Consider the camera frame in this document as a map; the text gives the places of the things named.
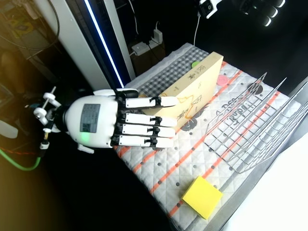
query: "label on robotic hand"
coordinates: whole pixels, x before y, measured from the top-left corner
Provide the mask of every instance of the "label on robotic hand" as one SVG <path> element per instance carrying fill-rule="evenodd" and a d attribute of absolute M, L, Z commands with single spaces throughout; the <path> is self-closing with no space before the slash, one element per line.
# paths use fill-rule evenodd
<path fill-rule="evenodd" d="M 96 133 L 100 104 L 84 104 L 80 121 L 80 132 Z"/>

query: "green circle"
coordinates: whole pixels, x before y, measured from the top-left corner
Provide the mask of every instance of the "green circle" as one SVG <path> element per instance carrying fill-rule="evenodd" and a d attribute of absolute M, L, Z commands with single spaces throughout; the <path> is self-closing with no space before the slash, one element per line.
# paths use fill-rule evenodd
<path fill-rule="evenodd" d="M 192 63 L 192 68 L 194 68 L 195 66 L 197 66 L 199 63 L 200 63 L 199 61 L 193 62 L 193 63 Z"/>

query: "robotic hand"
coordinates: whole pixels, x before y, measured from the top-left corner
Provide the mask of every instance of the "robotic hand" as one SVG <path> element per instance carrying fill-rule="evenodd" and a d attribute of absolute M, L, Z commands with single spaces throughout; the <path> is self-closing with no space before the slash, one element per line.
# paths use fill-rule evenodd
<path fill-rule="evenodd" d="M 55 100 L 54 90 L 45 93 L 42 108 L 34 115 L 45 125 L 40 148 L 49 147 L 48 134 L 66 131 L 78 143 L 78 149 L 94 153 L 91 148 L 112 148 L 115 145 L 167 148 L 173 146 L 173 128 L 177 120 L 167 117 L 128 113 L 127 110 L 171 107 L 176 97 L 138 98 L 135 89 L 98 90 L 94 95 L 77 99 L 69 107 Z M 51 103 L 55 108 L 48 112 Z"/>
<path fill-rule="evenodd" d="M 210 18 L 217 12 L 217 5 L 222 0 L 196 0 L 198 11 L 204 18 Z M 232 0 L 233 5 L 244 14 L 253 17 L 263 26 L 269 26 L 278 9 L 285 4 L 285 0 Z"/>

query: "yellow sponge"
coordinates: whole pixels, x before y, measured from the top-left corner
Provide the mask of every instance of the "yellow sponge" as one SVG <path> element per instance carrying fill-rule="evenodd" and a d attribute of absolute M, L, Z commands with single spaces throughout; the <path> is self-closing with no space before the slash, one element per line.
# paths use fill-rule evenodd
<path fill-rule="evenodd" d="M 183 195 L 182 200 L 189 204 L 205 219 L 213 212 L 222 193 L 202 177 L 197 177 Z"/>

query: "green light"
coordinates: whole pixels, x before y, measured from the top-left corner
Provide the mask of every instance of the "green light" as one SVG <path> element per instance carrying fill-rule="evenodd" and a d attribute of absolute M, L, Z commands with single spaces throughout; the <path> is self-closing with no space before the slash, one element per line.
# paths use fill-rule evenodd
<path fill-rule="evenodd" d="M 89 132 L 82 132 L 81 133 L 81 139 L 84 142 L 89 142 L 89 140 L 90 140 L 90 133 Z"/>

